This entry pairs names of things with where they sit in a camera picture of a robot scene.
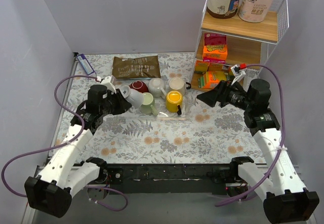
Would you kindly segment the yellow mug black handle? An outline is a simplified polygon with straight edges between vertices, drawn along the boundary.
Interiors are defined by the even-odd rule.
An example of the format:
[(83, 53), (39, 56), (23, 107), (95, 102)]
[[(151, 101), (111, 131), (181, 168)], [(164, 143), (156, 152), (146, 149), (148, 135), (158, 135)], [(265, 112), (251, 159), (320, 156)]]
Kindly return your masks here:
[(179, 91), (172, 90), (166, 95), (166, 108), (171, 113), (182, 115), (183, 96)]

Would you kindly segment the pale blue footed mug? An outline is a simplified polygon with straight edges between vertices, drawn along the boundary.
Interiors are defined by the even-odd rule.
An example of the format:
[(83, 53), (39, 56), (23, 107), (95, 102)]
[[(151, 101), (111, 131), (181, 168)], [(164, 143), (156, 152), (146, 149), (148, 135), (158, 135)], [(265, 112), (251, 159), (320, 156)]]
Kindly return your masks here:
[(129, 109), (129, 112), (135, 113), (136, 110), (139, 109), (144, 102), (143, 94), (126, 85), (121, 86), (119, 89), (124, 99), (132, 105), (132, 107)]

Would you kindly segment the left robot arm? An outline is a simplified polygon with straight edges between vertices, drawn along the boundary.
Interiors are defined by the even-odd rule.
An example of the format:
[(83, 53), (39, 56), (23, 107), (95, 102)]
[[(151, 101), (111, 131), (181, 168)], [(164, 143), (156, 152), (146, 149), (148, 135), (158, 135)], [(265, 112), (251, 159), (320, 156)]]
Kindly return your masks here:
[(29, 206), (61, 218), (68, 211), (72, 198), (91, 181), (103, 183), (108, 172), (106, 163), (91, 158), (74, 173), (71, 169), (84, 146), (91, 140), (107, 115), (120, 115), (131, 108), (120, 89), (114, 92), (104, 85), (92, 85), (87, 99), (70, 121), (66, 141), (36, 177), (29, 177), (24, 188)]

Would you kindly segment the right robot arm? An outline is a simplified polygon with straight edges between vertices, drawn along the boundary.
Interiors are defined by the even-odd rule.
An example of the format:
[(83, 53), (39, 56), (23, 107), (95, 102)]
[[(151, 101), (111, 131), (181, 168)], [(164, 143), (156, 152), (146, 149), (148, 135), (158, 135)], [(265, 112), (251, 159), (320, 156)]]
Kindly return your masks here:
[(244, 121), (263, 153), (268, 173), (259, 171), (250, 158), (232, 159), (229, 176), (235, 182), (246, 181), (263, 202), (271, 223), (307, 221), (319, 204), (317, 192), (310, 192), (297, 174), (287, 149), (282, 145), (283, 125), (271, 111), (270, 84), (254, 79), (245, 91), (236, 82), (221, 81), (197, 99), (210, 107), (228, 104), (244, 111)]

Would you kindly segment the light green mug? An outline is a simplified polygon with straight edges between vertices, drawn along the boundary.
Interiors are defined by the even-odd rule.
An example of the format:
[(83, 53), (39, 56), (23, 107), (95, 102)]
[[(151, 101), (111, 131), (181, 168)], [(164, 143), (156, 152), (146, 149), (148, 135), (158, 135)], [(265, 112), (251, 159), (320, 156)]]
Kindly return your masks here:
[(141, 113), (145, 114), (145, 115), (154, 115), (157, 116), (158, 115), (158, 111), (155, 108), (155, 100), (154, 97), (151, 93), (149, 92), (145, 92), (143, 93), (143, 103), (140, 106), (140, 111)]

